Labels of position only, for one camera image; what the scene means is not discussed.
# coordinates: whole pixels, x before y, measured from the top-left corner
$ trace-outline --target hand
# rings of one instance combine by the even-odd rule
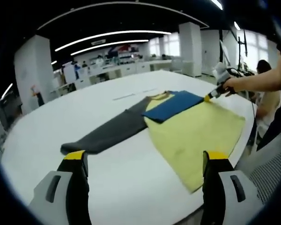
[[[233,90],[234,90],[235,92],[239,92],[240,89],[238,88],[238,81],[239,81],[239,78],[235,78],[235,77],[230,78],[230,79],[228,79],[228,80],[224,83],[223,88],[224,88],[224,89],[233,88]],[[233,94],[233,93],[229,92],[229,93],[226,95],[226,97],[228,97],[228,96],[230,96],[230,95],[232,95],[232,94]]]

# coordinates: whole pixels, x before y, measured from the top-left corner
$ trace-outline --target ceiling light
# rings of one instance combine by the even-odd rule
[[[98,46],[94,46],[94,47],[90,47],[90,48],[86,48],[77,52],[72,53],[71,55],[76,55],[78,53],[82,53],[91,49],[95,49],[95,48],[100,48],[100,47],[104,47],[104,46],[109,46],[109,45],[117,45],[117,44],[124,44],[124,43],[133,43],[133,42],[148,42],[149,40],[131,40],[131,41],[118,41],[118,42],[112,42],[112,43],[108,43],[108,44],[103,44],[103,45],[98,45]]]
[[[83,39],[79,39],[77,41],[73,41],[69,44],[66,44],[64,46],[61,46],[57,49],[55,49],[55,51],[59,51],[63,48],[66,48],[70,45],[74,45],[76,43],[79,43],[81,41],[86,41],[86,40],[90,40],[90,39],[93,39],[93,38],[98,38],[98,37],[103,37],[103,36],[107,36],[107,35],[113,35],[113,34],[127,34],[127,33],[153,33],[153,34],[171,34],[169,32],[163,32],[163,31],[154,31],[154,30],[125,30],[125,31],[116,31],[116,32],[110,32],[110,33],[105,33],[105,34],[98,34],[98,35],[94,35],[94,36],[90,36],[90,37],[86,37],[86,38],[83,38]]]
[[[9,87],[5,90],[5,92],[3,93],[2,97],[1,97],[1,100],[5,97],[6,93],[9,91],[9,89],[13,86],[13,83],[11,83],[9,85]]]
[[[237,30],[240,30],[239,25],[234,21],[234,26]]]
[[[220,8],[220,10],[223,10],[223,6],[221,5],[221,3],[219,3],[218,0],[211,0],[218,8]]]

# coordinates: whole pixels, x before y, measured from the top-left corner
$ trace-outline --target large round table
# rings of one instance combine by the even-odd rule
[[[62,161],[61,144],[77,141],[145,96],[165,90],[204,96],[214,88],[210,83],[161,70],[72,92],[17,122],[4,144],[4,171],[15,194],[28,205],[34,187]],[[253,107],[238,95],[214,101],[246,119],[229,157],[235,166],[252,129]],[[98,155],[89,155],[88,166],[93,225],[172,225],[203,204],[202,188],[192,194],[187,191],[155,149],[148,129]]]

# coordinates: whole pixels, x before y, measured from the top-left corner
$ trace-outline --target blue cloth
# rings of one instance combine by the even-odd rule
[[[142,115],[157,123],[163,123],[172,116],[175,116],[176,114],[189,109],[204,100],[203,97],[194,95],[185,90],[173,92],[173,94],[175,94],[175,96],[155,108],[144,112]]]

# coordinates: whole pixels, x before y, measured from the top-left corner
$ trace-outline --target black ceiling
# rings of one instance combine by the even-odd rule
[[[1,3],[0,10],[0,92],[11,83],[15,83],[13,55],[15,51],[35,34],[50,39],[52,60],[66,60],[71,53],[90,47],[94,40],[84,41],[71,47],[54,52],[54,49],[80,38],[96,34],[121,30],[158,30],[175,32],[178,25],[191,21],[200,27],[204,24],[163,8],[139,4],[113,4],[88,7],[90,4],[107,2],[104,0],[76,0],[62,3],[31,2],[30,4],[9,5]],[[254,30],[272,38],[273,30],[269,26],[267,15],[252,0],[221,0],[224,11],[221,11],[210,0],[140,0],[171,8],[192,16],[209,26],[209,29],[228,29],[233,21],[241,28]],[[69,14],[40,26],[63,13]],[[106,42],[151,39],[154,34],[130,34],[107,36]]]

